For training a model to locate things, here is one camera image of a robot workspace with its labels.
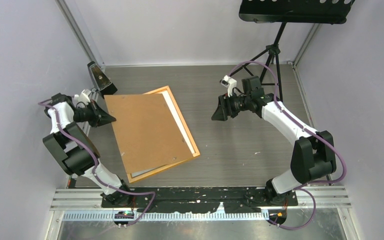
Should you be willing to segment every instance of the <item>wooden frame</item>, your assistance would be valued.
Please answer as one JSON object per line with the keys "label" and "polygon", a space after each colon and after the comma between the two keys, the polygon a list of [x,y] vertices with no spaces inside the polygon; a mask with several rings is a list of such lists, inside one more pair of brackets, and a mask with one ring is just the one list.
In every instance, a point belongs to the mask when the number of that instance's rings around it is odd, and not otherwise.
{"label": "wooden frame", "polygon": [[200,154],[200,150],[198,149],[197,144],[195,143],[194,138],[192,137],[191,131],[189,130],[188,125],[186,125],[186,121],[183,118],[182,112],[179,109],[179,106],[178,106],[178,104],[177,104],[177,102],[175,100],[175,97],[173,96],[173,93],[170,90],[170,87],[169,86],[163,86],[161,88],[158,88],[158,89],[146,92],[144,94],[162,94],[164,92],[167,92],[170,95],[171,101],[173,102],[174,108],[175,108],[175,110],[176,110],[176,112],[177,112],[177,114],[178,114],[178,116],[180,118],[181,124],[183,125],[183,128],[186,131],[187,138],[189,139],[189,141],[190,141],[190,143],[192,145],[192,148],[194,150],[194,152],[191,151],[193,157],[191,159],[187,159],[187,160],[183,160],[183,161],[175,162],[175,163],[172,163],[172,164],[167,164],[167,165],[163,165],[163,166],[157,167],[157,168],[155,168],[153,170],[147,171],[147,172],[145,172],[143,174],[140,174],[138,176],[132,176],[131,173],[127,173],[127,179],[128,179],[129,183],[134,183],[134,182],[137,182],[139,180],[145,179],[147,177],[150,177],[152,175],[155,175],[157,173],[160,173],[162,171],[170,169],[170,168],[172,168],[174,166],[177,166],[177,165],[185,163],[185,162],[187,162],[189,160],[195,159],[199,155],[201,155]]}

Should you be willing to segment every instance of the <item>black music stand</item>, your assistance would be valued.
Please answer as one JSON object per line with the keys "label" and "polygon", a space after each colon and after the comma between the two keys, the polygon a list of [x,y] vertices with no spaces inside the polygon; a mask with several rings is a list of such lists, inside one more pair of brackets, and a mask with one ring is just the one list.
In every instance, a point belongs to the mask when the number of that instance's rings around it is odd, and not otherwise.
{"label": "black music stand", "polygon": [[[347,14],[355,0],[345,4],[345,0],[242,0],[239,9],[239,17],[246,22],[274,23],[281,22],[276,39],[271,45],[265,46],[265,50],[251,59],[255,61],[268,52],[266,66],[276,60],[277,78],[279,80],[279,98],[283,101],[281,68],[279,65],[279,40],[285,30],[286,23],[313,23],[313,24],[343,24],[347,21]],[[252,72],[247,68],[249,63],[242,65],[231,75],[241,69],[245,69],[251,76]],[[264,68],[259,77],[261,85],[274,86],[274,83],[263,83],[267,69]]]}

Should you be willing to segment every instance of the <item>black tripod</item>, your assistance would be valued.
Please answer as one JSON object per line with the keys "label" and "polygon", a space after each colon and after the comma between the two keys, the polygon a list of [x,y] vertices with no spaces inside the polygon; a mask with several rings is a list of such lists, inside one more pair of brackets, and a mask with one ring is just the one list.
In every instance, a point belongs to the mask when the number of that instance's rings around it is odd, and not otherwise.
{"label": "black tripod", "polygon": [[[276,39],[274,40],[274,43],[271,45],[265,46],[264,51],[260,52],[257,56],[255,56],[251,59],[251,61],[255,61],[256,59],[261,57],[263,54],[268,52],[268,58],[267,58],[267,61],[265,61],[265,65],[269,67],[270,63],[273,64],[273,61],[276,60],[276,71],[277,71],[277,79],[279,80],[278,86],[279,86],[280,101],[283,101],[284,98],[283,98],[283,94],[282,94],[281,66],[279,65],[279,54],[281,53],[281,50],[279,49],[279,40],[281,39],[282,33],[285,30],[285,26],[286,26],[286,22],[282,22],[282,24],[280,25],[279,31],[277,32],[277,36],[276,36]],[[237,72],[239,72],[242,69],[245,69],[245,71],[247,71],[251,76],[254,76],[253,73],[247,68],[248,65],[249,65],[249,63],[242,65],[240,68],[235,70],[231,74],[231,76],[233,76],[234,74],[236,74]],[[259,81],[261,82],[261,85],[262,86],[274,86],[275,85],[274,83],[263,83],[263,79],[264,79],[264,76],[266,75],[266,73],[267,73],[267,68],[264,68],[262,70],[260,77],[259,77]]]}

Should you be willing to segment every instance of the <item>gray wall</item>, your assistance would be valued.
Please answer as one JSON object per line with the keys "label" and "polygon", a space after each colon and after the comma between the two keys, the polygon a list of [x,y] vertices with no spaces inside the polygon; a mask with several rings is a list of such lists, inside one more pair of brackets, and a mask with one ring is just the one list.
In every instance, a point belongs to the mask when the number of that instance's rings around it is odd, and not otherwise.
{"label": "gray wall", "polygon": [[36,103],[90,87],[87,63],[54,0],[0,1],[0,240],[43,239],[67,178],[43,146],[51,121]]}
{"label": "gray wall", "polygon": [[[280,26],[242,21],[241,0],[71,1],[107,66],[237,64],[272,44]],[[286,26],[281,62],[294,60],[310,27]]]}
{"label": "gray wall", "polygon": [[364,235],[384,239],[384,1],[357,0],[347,19],[321,27],[299,72],[316,127],[346,160]]}

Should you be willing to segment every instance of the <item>black metal plate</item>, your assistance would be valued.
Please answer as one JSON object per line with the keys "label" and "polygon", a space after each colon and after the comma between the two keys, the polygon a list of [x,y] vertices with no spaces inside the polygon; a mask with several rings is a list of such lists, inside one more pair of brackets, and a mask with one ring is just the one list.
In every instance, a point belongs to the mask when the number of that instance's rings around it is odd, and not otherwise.
{"label": "black metal plate", "polygon": [[[148,210],[149,213],[213,213],[220,202],[223,202],[226,213],[255,213],[261,211],[257,207],[284,205],[284,202],[276,205],[264,202],[263,189],[257,189],[257,187],[136,187],[131,191],[156,192],[155,200]],[[287,196],[286,199],[289,206],[298,205],[295,193]],[[123,207],[135,206],[139,208],[138,212],[141,212],[150,200],[151,195],[136,196],[135,204]],[[102,207],[119,208],[120,206],[102,200]]]}
{"label": "black metal plate", "polygon": [[343,24],[354,1],[345,4],[345,0],[242,0],[239,17],[258,23]]}

